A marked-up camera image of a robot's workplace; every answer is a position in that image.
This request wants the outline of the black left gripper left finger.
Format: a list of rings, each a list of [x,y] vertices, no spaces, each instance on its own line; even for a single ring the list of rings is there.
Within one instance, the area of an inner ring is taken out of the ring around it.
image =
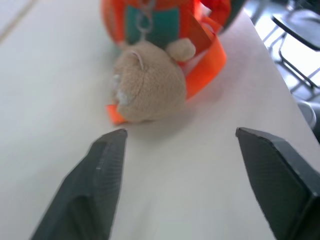
[[[65,176],[34,230],[33,240],[108,240],[122,186],[126,129],[94,141]]]

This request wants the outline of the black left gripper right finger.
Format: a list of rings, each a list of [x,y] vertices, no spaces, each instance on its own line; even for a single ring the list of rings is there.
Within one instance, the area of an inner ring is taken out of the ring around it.
[[[283,138],[239,127],[255,198],[277,240],[320,238],[320,174]]]

